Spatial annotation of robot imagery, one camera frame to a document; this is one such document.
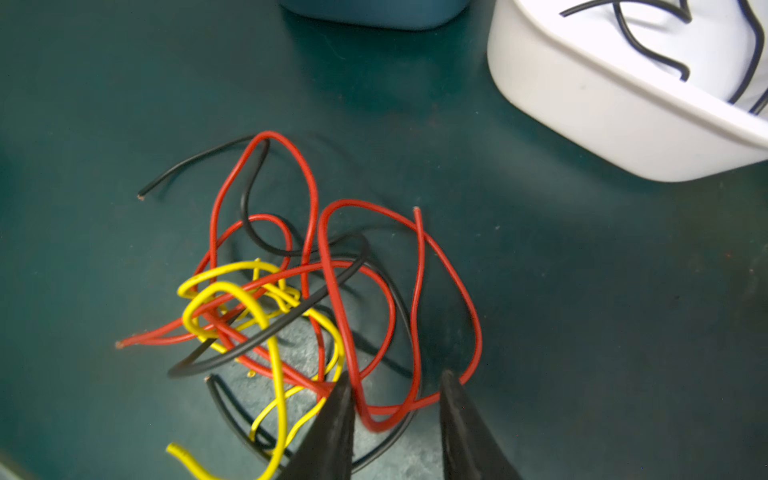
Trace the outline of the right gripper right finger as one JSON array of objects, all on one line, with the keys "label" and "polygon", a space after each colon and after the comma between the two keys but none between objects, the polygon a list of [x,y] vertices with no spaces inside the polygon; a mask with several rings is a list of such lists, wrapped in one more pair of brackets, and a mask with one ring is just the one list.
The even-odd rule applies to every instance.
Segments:
[{"label": "right gripper right finger", "polygon": [[522,479],[451,370],[441,375],[439,403],[445,479]]}]

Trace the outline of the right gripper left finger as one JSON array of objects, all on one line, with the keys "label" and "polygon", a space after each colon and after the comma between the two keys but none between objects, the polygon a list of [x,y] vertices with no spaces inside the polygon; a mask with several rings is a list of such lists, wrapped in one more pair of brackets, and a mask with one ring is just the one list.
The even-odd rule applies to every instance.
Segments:
[{"label": "right gripper left finger", "polygon": [[278,478],[350,479],[354,425],[354,393],[349,375],[342,373],[298,450]]}]

